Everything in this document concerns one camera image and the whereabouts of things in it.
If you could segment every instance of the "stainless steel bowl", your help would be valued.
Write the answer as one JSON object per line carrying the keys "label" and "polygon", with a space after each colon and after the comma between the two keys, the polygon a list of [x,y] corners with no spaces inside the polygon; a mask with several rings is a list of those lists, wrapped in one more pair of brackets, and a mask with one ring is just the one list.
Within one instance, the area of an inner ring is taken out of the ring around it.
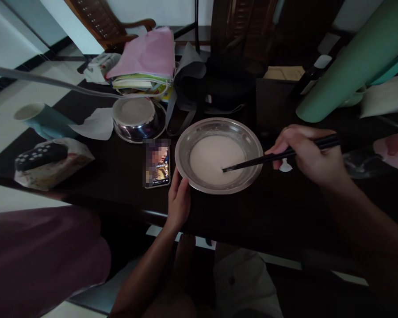
{"label": "stainless steel bowl", "polygon": [[237,142],[243,149],[246,160],[261,157],[262,146],[256,135],[245,125],[228,118],[208,118],[188,127],[177,141],[175,159],[181,176],[188,178],[190,185],[209,194],[232,194],[247,188],[261,172],[262,165],[244,168],[232,183],[211,185],[199,179],[190,167],[190,153],[196,143],[208,136],[225,136]]}
{"label": "stainless steel bowl", "polygon": [[117,100],[112,107],[112,119],[116,134],[134,144],[158,138],[165,130],[165,109],[148,98]]}

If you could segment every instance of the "chopsticks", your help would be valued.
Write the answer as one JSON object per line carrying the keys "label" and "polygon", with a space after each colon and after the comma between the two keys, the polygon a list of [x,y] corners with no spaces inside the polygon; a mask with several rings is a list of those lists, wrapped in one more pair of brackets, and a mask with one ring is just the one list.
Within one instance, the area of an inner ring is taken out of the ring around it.
{"label": "chopsticks", "polygon": [[[339,146],[341,144],[341,140],[339,139],[337,134],[332,134],[332,135],[328,135],[328,136],[325,136],[322,138],[318,138],[318,139],[314,140],[314,143],[317,145],[317,147],[320,150],[324,150],[324,149],[332,148],[335,146]],[[265,155],[265,156],[262,156],[259,158],[245,161],[243,163],[239,163],[237,165],[234,165],[234,166],[231,166],[228,168],[224,168],[222,171],[228,172],[228,171],[233,171],[233,170],[237,170],[237,169],[241,169],[241,168],[247,168],[247,167],[256,166],[256,165],[259,165],[262,163],[268,163],[268,162],[272,162],[275,160],[280,160],[280,159],[287,158],[287,157],[293,157],[295,155],[296,155],[295,151],[291,147],[288,147],[285,151],[283,151],[280,154]]]}

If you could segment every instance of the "batter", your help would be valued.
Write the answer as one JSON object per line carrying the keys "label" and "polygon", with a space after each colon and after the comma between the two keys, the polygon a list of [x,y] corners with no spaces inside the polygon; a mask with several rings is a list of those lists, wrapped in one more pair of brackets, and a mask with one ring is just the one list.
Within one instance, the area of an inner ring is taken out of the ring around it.
{"label": "batter", "polygon": [[223,172],[223,168],[245,161],[242,148],[224,136],[205,137],[190,153],[190,167],[202,181],[220,186],[236,180],[243,169]]}

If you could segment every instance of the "phone screen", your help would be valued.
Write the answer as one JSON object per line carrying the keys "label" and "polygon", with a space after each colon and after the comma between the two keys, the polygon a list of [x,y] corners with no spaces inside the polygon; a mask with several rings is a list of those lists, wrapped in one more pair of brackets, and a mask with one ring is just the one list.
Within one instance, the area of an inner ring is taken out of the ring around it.
{"label": "phone screen", "polygon": [[149,145],[147,148],[145,187],[166,186],[170,183],[169,146]]}

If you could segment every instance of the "green tube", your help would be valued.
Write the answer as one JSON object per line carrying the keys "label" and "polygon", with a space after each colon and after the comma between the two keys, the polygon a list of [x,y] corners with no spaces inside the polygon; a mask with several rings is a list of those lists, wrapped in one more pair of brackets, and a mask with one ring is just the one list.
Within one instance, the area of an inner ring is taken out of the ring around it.
{"label": "green tube", "polygon": [[398,55],[398,0],[385,0],[296,109],[319,122]]}

